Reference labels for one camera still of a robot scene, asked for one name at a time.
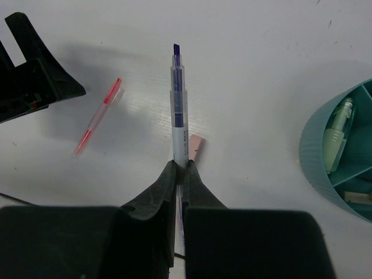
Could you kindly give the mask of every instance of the purple highlighter tip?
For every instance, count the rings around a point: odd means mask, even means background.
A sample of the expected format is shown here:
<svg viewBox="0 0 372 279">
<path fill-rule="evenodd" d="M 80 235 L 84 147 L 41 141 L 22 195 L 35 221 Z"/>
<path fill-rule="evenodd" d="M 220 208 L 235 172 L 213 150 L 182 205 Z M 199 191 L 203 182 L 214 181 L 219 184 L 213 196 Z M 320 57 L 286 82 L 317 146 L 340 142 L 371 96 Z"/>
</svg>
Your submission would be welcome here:
<svg viewBox="0 0 372 279">
<path fill-rule="evenodd" d="M 173 45 L 173 53 L 174 55 L 180 55 L 180 46 L 177 44 Z"/>
</svg>

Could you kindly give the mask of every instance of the pink eraser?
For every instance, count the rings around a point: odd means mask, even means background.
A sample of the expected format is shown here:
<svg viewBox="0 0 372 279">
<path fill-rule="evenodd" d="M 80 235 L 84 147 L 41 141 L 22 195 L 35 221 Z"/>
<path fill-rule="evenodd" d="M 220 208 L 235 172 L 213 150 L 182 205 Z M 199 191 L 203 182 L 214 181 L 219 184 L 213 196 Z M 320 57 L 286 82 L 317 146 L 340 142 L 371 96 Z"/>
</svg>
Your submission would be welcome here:
<svg viewBox="0 0 372 279">
<path fill-rule="evenodd" d="M 196 155 L 200 152 L 204 139 L 198 135 L 191 135 L 189 142 L 188 156 L 190 160 L 195 161 Z"/>
</svg>

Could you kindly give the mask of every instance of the pen organizer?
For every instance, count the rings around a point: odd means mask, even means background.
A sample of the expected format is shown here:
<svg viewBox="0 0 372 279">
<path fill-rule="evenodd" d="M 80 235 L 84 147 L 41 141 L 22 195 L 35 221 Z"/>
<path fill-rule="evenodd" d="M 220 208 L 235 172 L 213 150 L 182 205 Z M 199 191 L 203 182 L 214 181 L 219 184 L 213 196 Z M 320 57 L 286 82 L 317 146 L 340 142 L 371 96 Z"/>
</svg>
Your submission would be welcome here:
<svg viewBox="0 0 372 279">
<path fill-rule="evenodd" d="M 330 121 L 335 112 L 349 98 L 355 111 L 348 139 L 337 168 L 326 171 L 329 162 L 323 147 L 330 146 L 324 139 L 329 139 L 327 134 L 332 130 Z M 346 211 L 372 221 L 372 200 L 370 204 L 361 203 L 344 195 L 372 198 L 372 79 L 336 96 L 313 114 L 303 129 L 299 156 L 302 170 L 317 192 Z"/>
</svg>

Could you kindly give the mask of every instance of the white table surface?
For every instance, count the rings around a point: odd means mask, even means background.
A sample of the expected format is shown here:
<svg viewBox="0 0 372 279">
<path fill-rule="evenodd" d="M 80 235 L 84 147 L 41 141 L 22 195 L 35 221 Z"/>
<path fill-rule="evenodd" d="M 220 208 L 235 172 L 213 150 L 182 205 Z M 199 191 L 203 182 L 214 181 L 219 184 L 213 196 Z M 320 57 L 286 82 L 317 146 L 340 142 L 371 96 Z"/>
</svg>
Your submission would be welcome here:
<svg viewBox="0 0 372 279">
<path fill-rule="evenodd" d="M 338 278 L 371 277 L 372 225 L 321 197 L 298 163 L 311 114 L 372 77 L 371 1 L 1 1 L 0 19 L 18 11 L 87 95 L 0 125 L 0 192 L 40 205 L 121 205 L 148 187 L 169 155 L 178 43 L 190 133 L 206 140 L 203 182 L 231 208 L 311 213 Z M 3 20 L 0 40 L 24 61 Z M 71 159 L 117 77 L 123 99 Z"/>
</svg>

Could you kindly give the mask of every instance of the pen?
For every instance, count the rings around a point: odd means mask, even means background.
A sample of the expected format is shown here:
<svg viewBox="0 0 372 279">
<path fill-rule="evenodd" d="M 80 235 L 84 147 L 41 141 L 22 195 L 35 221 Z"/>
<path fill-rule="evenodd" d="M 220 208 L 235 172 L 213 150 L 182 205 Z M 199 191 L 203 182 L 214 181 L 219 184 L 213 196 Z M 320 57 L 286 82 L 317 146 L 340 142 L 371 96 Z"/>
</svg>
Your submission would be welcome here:
<svg viewBox="0 0 372 279">
<path fill-rule="evenodd" d="M 323 160 L 327 174 L 336 171 L 355 115 L 355 102 L 347 97 L 333 111 L 323 135 Z"/>
<path fill-rule="evenodd" d="M 188 162 L 188 115 L 185 67 L 182 65 L 180 46 L 173 45 L 170 68 L 170 110 L 172 122 L 173 160 L 184 169 Z"/>
<path fill-rule="evenodd" d="M 103 100 L 103 102 L 100 104 L 98 107 L 98 110 L 94 114 L 91 122 L 88 125 L 88 128 L 83 136 L 83 138 L 80 140 L 79 144 L 77 145 L 75 152 L 74 152 L 74 157 L 80 155 L 82 151 L 84 150 L 84 147 L 87 145 L 88 140 L 91 138 L 93 135 L 93 132 L 97 128 L 99 122 L 101 122 L 103 116 L 105 115 L 107 109 L 109 106 L 113 103 L 113 101 L 116 99 L 118 96 L 119 92 L 122 91 L 120 88 L 121 84 L 121 79 L 118 78 L 115 83 L 112 85 L 110 91 L 108 92 L 107 96 Z"/>
</svg>

